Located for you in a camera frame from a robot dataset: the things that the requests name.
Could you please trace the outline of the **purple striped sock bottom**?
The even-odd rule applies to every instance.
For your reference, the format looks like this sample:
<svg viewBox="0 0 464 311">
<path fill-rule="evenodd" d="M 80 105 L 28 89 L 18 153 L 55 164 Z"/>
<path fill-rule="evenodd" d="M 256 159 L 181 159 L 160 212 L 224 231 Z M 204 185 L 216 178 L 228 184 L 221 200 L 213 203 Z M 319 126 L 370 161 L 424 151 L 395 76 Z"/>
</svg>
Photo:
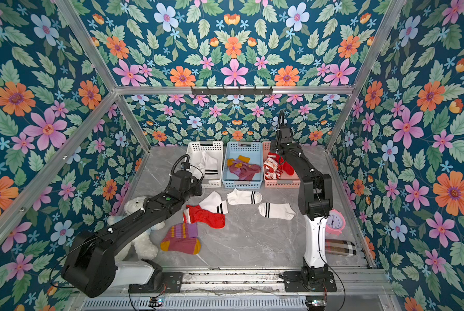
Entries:
<svg viewBox="0 0 464 311">
<path fill-rule="evenodd" d="M 261 172 L 261 167 L 245 162 L 233 163 L 229 171 L 238 177 L 239 181 L 252 181 L 254 176 Z"/>
</svg>

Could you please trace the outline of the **white crew sock black stripes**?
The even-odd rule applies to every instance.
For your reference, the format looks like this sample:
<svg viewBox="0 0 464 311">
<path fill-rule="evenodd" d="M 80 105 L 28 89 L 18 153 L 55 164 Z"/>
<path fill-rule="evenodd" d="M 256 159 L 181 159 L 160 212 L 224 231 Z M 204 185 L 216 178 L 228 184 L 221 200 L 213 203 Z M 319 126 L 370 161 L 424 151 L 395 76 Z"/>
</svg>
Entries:
<svg viewBox="0 0 464 311">
<path fill-rule="evenodd" d="M 219 176 L 218 160 L 206 151 L 201 151 L 198 168 L 204 173 L 205 178 L 217 179 Z"/>
</svg>

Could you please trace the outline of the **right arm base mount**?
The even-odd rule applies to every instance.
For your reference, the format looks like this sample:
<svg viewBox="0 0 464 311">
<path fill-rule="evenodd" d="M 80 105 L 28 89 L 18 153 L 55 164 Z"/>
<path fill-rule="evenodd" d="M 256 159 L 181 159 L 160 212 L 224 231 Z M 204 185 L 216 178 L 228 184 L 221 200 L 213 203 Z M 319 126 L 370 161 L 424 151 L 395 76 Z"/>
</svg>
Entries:
<svg viewBox="0 0 464 311">
<path fill-rule="evenodd" d="M 321 268 L 304 266 L 299 272 L 283 272 L 279 274 L 286 292 L 336 292 L 337 285 L 334 274 L 327 265 Z"/>
</svg>

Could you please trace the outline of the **red white striped santa sock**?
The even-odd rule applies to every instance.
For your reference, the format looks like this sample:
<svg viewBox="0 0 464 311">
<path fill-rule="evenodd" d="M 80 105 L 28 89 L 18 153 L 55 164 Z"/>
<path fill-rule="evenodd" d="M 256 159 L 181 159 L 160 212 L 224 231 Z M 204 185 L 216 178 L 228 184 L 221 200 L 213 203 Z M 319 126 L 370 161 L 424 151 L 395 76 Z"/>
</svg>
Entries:
<svg viewBox="0 0 464 311">
<path fill-rule="evenodd" d="M 268 153 L 263 163 L 263 167 L 266 180 L 278 180 L 282 175 L 282 171 L 279 168 L 277 154 Z"/>
</svg>

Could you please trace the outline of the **plain red sock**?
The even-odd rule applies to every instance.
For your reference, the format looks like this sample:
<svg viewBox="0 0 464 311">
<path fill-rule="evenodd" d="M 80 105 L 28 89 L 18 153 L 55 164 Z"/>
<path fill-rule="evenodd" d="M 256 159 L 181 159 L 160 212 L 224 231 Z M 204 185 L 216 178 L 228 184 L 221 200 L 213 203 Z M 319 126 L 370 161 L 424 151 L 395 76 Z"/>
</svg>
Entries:
<svg viewBox="0 0 464 311">
<path fill-rule="evenodd" d="M 279 172 L 279 176 L 281 176 L 282 174 L 287 174 L 289 176 L 294 175 L 295 171 L 293 167 L 289 163 L 287 163 L 282 156 L 277 155 L 276 159 L 277 159 L 277 171 Z"/>
</svg>

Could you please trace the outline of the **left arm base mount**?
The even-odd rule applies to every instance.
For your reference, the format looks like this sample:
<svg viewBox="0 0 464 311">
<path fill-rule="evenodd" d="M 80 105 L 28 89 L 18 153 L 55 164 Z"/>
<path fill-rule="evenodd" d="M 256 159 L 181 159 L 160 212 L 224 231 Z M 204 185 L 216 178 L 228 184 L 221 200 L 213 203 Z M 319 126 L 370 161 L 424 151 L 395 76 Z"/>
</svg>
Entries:
<svg viewBox="0 0 464 311">
<path fill-rule="evenodd" d="M 181 272 L 158 272 L 144 285 L 130 285 L 131 294 L 177 294 L 180 293 L 184 274 Z"/>
</svg>

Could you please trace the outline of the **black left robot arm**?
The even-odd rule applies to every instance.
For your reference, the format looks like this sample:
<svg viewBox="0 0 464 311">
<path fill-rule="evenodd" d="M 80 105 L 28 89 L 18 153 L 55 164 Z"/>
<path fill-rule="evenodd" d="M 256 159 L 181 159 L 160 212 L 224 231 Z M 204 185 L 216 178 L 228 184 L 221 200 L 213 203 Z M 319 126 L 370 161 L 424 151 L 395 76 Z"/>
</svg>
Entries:
<svg viewBox="0 0 464 311">
<path fill-rule="evenodd" d="M 201 195 L 201 179 L 189 171 L 171 172 L 165 190 L 145 198 L 136 212 L 94 233 L 79 233 L 66 255 L 62 278 L 89 298 L 101 295 L 128 277 L 128 270 L 115 261 L 115 256 L 142 233 L 174 215 L 189 198 Z"/>
</svg>

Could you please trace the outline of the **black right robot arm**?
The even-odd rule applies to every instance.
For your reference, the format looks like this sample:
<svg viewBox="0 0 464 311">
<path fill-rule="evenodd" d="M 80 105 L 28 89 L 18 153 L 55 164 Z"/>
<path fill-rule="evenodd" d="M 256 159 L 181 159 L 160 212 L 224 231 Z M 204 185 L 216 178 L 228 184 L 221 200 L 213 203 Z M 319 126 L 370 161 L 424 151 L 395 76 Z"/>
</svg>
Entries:
<svg viewBox="0 0 464 311">
<path fill-rule="evenodd" d="M 333 209 L 332 178 L 321 173 L 309 161 L 299 143 L 294 141 L 292 129 L 279 123 L 271 151 L 280 155 L 298 175 L 300 186 L 298 208 L 306 220 L 307 238 L 304 263 L 308 269 L 327 264 L 325 255 L 325 228 Z"/>
</svg>

